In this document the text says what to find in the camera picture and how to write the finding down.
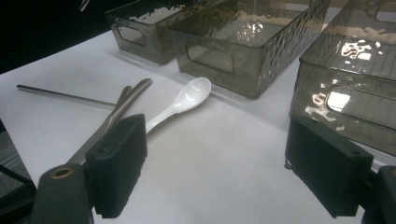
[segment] white table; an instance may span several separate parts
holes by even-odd
[[[284,168],[296,59],[257,100],[217,86],[202,105],[148,135],[148,157],[123,213],[95,223],[361,223],[333,219]],[[119,51],[108,32],[0,76],[0,118],[37,184],[65,163],[112,108],[18,91],[18,84],[116,102],[149,77],[124,117],[164,110],[193,77]]]

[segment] clear plastic bin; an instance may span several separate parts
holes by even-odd
[[[396,1],[349,1],[300,62],[292,114],[396,156]]]
[[[106,13],[121,50],[158,64],[175,58],[168,26],[219,0],[139,0]]]
[[[180,71],[257,98],[321,31],[328,0],[224,0],[171,25]]]

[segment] ceramic spoon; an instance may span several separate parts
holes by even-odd
[[[146,133],[169,117],[191,110],[202,103],[210,93],[211,83],[205,77],[198,77],[189,82],[178,94],[176,100],[161,114],[146,123]]]

